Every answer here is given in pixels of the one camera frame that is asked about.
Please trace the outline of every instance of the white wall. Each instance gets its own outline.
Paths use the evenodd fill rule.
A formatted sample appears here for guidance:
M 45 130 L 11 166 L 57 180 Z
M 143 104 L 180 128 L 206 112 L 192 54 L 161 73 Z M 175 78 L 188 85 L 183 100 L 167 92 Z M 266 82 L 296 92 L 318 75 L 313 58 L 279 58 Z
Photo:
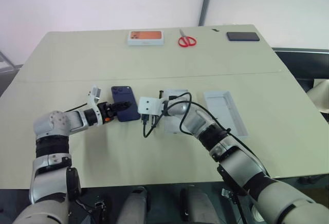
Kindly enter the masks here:
M 203 0 L 0 0 L 0 50 L 23 64 L 48 31 L 197 26 Z
M 211 0 L 205 25 L 255 24 L 272 47 L 329 49 L 329 0 Z

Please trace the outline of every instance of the white tray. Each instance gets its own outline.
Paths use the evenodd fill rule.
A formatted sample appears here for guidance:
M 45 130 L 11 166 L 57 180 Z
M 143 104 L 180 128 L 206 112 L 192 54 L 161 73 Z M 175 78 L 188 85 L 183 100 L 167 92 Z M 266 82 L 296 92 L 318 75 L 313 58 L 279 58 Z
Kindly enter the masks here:
M 204 92 L 207 109 L 224 128 L 231 128 L 231 133 L 238 138 L 248 136 L 236 105 L 229 91 Z

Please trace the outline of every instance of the blue smartphone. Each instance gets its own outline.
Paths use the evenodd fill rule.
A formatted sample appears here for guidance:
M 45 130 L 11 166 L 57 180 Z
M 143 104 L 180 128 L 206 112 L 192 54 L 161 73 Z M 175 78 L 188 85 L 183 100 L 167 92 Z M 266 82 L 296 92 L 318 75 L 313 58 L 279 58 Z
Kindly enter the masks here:
M 131 102 L 131 106 L 117 113 L 120 122 L 139 120 L 140 114 L 137 111 L 137 103 L 133 90 L 130 86 L 112 86 L 112 97 L 114 102 Z

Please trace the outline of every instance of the red scissors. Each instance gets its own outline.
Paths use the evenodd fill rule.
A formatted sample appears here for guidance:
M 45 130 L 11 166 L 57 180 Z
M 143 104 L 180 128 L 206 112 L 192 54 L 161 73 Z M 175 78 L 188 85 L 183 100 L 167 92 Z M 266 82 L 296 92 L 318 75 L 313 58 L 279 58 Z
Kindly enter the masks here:
M 194 46 L 196 44 L 196 39 L 186 36 L 182 30 L 179 30 L 181 37 L 178 39 L 178 44 L 180 47 L 187 48 Z

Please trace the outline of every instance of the floor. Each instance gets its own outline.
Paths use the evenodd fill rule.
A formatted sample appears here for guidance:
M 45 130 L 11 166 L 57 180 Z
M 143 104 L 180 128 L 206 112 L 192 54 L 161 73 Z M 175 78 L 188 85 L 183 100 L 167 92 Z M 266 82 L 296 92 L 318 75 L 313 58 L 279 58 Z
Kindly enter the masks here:
M 15 75 L 16 72 L 0 74 L 0 96 Z M 300 189 L 316 202 L 329 207 L 329 175 L 325 175 L 315 183 L 308 184 L 303 183 L 304 181 L 310 181 L 307 178 L 303 178 L 303 180 L 299 180 L 299 178 L 282 180 Z M 151 195 L 151 209 L 148 212 L 147 223 L 181 222 L 179 197 L 181 189 L 186 185 L 188 184 L 147 185 L 146 187 Z M 194 183 L 194 185 L 201 188 L 209 196 L 222 223 L 243 223 L 237 206 L 221 196 L 222 188 L 228 189 L 223 182 Z M 109 222 L 115 223 L 125 199 L 134 187 L 117 186 L 84 189 L 84 195 L 81 199 L 91 206 L 98 200 L 105 199 L 109 203 Z M 239 199 L 247 223 L 256 223 L 250 215 L 250 200 L 247 197 L 240 197 Z M 28 190 L 0 190 L 0 223 L 13 223 L 18 214 L 28 205 Z M 86 217 L 85 211 L 75 203 L 71 205 L 70 209 L 69 223 L 80 224 Z

